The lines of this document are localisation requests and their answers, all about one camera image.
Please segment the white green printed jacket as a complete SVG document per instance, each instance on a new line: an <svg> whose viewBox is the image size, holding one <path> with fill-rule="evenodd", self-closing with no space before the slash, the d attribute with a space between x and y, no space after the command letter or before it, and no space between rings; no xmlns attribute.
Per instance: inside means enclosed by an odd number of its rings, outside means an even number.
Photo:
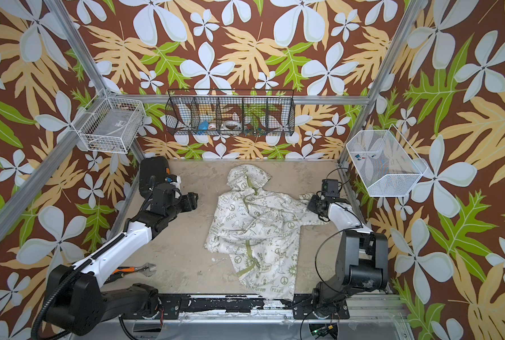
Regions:
<svg viewBox="0 0 505 340"><path fill-rule="evenodd" d="M229 191L218 197L204 247L227 254L240 283L262 297L292 300L296 289L300 234L324 226L307 208L311 194L298 199L265 190L271 175L239 165L229 171Z"/></svg>

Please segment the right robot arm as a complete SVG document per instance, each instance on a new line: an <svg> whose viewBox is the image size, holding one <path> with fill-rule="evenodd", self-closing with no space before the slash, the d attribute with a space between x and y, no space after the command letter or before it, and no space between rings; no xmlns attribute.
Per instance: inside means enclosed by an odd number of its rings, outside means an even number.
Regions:
<svg viewBox="0 0 505 340"><path fill-rule="evenodd" d="M373 232L342 198L313 195L308 209L320 219L332 222L340 237L335 274L320 278L313 289L314 308L341 305L358 293L385 290L388 283L388 239Z"/></svg>

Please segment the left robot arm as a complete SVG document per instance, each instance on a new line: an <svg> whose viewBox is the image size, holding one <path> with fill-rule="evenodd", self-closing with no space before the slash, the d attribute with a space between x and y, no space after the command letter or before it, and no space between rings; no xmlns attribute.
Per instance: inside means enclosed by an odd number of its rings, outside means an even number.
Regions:
<svg viewBox="0 0 505 340"><path fill-rule="evenodd" d="M84 336L99 323L127 314L153 316L158 311L158 290L137 283L130 288L103 292L107 279L137 250L156 238L180 213L194 211L198 194L182 194L167 182L154 187L141 210L116 237L72 266L60 265L48 278L44 304L31 328L41 339L42 323L61 328L55 335Z"/></svg>

